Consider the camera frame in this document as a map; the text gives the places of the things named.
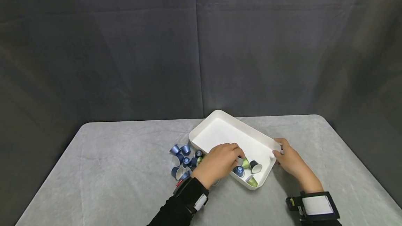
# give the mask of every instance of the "gray tablecloth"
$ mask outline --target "gray tablecloth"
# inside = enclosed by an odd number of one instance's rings
[[[402,210],[324,118],[248,117],[268,136],[287,138],[322,181],[346,225],[402,225]],[[87,123],[18,221],[23,225],[146,225],[175,188],[173,144],[188,142],[202,120]],[[275,166],[250,191],[230,176],[211,189],[192,225],[299,225],[284,200],[297,195],[293,177]]]

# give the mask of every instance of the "wristband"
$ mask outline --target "wristband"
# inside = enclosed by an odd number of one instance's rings
[[[328,221],[339,219],[339,212],[329,192],[306,194],[299,197],[288,197],[286,204],[291,211],[299,211],[302,220]]]

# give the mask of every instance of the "black wrist strap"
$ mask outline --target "black wrist strap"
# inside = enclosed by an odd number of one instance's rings
[[[307,221],[328,221],[339,219],[339,212],[329,192],[317,192],[306,194],[301,192],[299,197],[288,197],[286,204],[289,210],[298,211],[302,220]],[[323,204],[326,207],[325,213],[314,213],[314,205]]]
[[[173,194],[194,215],[198,211],[195,208],[196,203],[201,197],[207,197],[209,191],[196,178],[185,179],[180,184]]]

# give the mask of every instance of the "black sleeve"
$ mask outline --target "black sleeve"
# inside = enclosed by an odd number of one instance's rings
[[[308,221],[301,221],[302,226],[342,226],[338,220],[331,221],[313,221],[309,223]]]
[[[148,226],[188,226],[190,211],[176,197],[170,197]]]

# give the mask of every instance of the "right hand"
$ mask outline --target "right hand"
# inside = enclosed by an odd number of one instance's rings
[[[280,163],[281,167],[286,172],[296,177],[303,191],[307,194],[323,192],[323,187],[320,180],[307,166],[299,153],[289,145],[289,142],[283,138],[276,138],[274,140],[282,144],[283,155],[277,150],[273,150],[273,154]]]
[[[304,160],[300,157],[299,153],[289,145],[289,142],[286,139],[275,138],[274,140],[279,144],[282,144],[283,155],[277,150],[273,150],[272,152],[286,172],[299,179],[299,176],[304,175],[310,170]]]

